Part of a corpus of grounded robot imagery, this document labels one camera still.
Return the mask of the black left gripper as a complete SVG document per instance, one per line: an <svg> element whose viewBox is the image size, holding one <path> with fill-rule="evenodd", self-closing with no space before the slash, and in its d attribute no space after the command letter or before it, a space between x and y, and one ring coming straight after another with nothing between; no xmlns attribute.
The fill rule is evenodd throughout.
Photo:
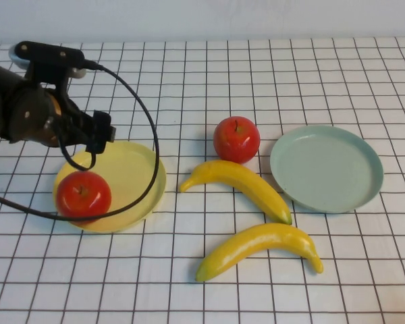
<svg viewBox="0 0 405 324"><path fill-rule="evenodd" d="M60 145L87 144L87 152L102 154L107 143L115 141L116 129L110 126L108 113L94 111L91 117L69 97L46 97L46 101L46 146L59 148Z"/></svg>

